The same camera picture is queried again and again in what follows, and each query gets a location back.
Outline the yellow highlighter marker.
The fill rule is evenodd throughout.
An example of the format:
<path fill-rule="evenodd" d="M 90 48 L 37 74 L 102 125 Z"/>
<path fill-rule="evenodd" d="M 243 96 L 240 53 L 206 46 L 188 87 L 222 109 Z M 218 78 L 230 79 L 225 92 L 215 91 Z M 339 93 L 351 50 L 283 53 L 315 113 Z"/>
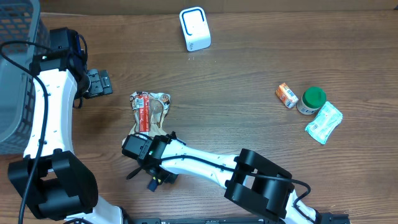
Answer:
<path fill-rule="evenodd" d="M 153 176 L 153 178 L 150 180 L 147 189 L 149 189 L 152 192 L 155 192 L 156 188 L 162 184 L 162 180 L 158 179 L 157 177 Z"/>

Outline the brown snack pouch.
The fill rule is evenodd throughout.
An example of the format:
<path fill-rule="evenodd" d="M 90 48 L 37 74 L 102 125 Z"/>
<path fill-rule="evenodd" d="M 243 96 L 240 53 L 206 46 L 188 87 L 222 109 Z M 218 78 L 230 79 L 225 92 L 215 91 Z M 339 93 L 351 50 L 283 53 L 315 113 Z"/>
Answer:
<path fill-rule="evenodd" d="M 135 123 L 129 134 L 143 134 L 153 138 L 166 135 L 163 122 L 169 111 L 170 95 L 135 91 L 129 98 Z"/>

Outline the orange juice carton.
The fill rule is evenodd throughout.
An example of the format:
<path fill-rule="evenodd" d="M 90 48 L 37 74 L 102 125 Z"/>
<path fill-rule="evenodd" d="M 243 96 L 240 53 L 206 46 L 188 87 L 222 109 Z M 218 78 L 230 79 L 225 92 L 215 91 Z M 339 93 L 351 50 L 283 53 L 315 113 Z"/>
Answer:
<path fill-rule="evenodd" d="M 275 93 L 287 108 L 293 108 L 299 100 L 286 83 L 280 84 Z"/>

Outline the green lid jar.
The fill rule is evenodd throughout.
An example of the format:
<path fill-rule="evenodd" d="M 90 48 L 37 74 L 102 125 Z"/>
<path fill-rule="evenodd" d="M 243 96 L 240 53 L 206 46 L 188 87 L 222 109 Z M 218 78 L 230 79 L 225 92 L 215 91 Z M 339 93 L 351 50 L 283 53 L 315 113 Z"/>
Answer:
<path fill-rule="evenodd" d="M 304 92 L 296 108 L 304 115 L 311 115 L 325 104 L 326 99 L 326 93 L 322 88 L 311 86 Z"/>

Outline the teal tissue packet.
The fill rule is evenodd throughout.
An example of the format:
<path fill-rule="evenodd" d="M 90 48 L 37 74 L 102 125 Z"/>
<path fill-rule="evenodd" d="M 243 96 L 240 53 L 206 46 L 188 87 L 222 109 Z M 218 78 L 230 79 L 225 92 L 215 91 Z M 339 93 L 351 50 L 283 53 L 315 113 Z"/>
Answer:
<path fill-rule="evenodd" d="M 314 140 L 325 145 L 332 131 L 342 122 L 343 114 L 327 101 L 317 113 L 315 119 L 308 123 L 305 131 Z"/>

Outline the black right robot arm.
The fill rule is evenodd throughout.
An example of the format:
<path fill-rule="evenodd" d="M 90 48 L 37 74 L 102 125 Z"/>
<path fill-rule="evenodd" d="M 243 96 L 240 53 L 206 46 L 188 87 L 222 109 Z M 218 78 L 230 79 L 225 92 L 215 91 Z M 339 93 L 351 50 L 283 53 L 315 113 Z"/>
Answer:
<path fill-rule="evenodd" d="M 151 191 L 163 183 L 173 184 L 180 174 L 194 175 L 224 188 L 224 197 L 239 207 L 273 222 L 322 220 L 302 202 L 311 191 L 308 184 L 249 149 L 238 155 L 212 154 L 188 147 L 174 133 L 154 137 L 136 133 L 123 141 L 122 154 L 139 164 L 127 178 L 146 171 L 152 177 L 147 186 Z"/>

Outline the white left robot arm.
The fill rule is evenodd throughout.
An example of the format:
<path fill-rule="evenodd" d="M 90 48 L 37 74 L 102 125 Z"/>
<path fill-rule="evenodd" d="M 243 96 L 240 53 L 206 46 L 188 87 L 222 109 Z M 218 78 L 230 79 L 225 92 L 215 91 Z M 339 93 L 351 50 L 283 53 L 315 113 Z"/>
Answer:
<path fill-rule="evenodd" d="M 21 208 L 38 219 L 65 223 L 128 223 L 123 208 L 98 193 L 94 174 L 76 157 L 72 144 L 75 100 L 109 95 L 106 70 L 88 69 L 84 37 L 69 28 L 50 31 L 50 45 L 34 56 L 27 73 L 35 88 L 29 142 L 21 161 L 8 167 Z"/>

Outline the white barcode scanner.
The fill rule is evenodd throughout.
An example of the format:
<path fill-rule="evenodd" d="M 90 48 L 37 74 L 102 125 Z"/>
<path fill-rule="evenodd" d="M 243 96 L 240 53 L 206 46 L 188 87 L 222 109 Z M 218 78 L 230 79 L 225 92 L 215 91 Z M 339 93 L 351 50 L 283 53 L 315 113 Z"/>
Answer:
<path fill-rule="evenodd" d="M 210 28 L 206 14 L 201 7 L 182 10 L 179 19 L 189 52 L 205 49 L 211 45 Z"/>

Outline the grey plastic mesh basket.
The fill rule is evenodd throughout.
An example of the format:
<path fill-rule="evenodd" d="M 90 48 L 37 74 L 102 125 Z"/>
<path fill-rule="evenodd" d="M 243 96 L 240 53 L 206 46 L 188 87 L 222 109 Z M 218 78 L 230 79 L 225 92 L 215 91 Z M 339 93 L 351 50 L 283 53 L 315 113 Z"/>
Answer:
<path fill-rule="evenodd" d="M 1 0 L 1 43 L 24 40 L 48 47 L 39 0 Z M 1 57 L 1 154 L 24 152 L 35 103 L 33 79 Z"/>

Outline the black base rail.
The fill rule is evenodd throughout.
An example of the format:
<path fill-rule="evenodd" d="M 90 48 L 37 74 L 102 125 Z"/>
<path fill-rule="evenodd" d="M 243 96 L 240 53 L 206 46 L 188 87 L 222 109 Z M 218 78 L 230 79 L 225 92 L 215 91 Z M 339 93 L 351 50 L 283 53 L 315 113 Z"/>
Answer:
<path fill-rule="evenodd" d="M 334 215 L 332 213 L 322 213 L 321 224 L 351 224 L 348 215 Z M 266 218 L 179 218 L 179 219 L 160 219 L 160 218 L 137 218 L 129 220 L 132 224 L 283 224 L 285 221 L 277 222 Z"/>

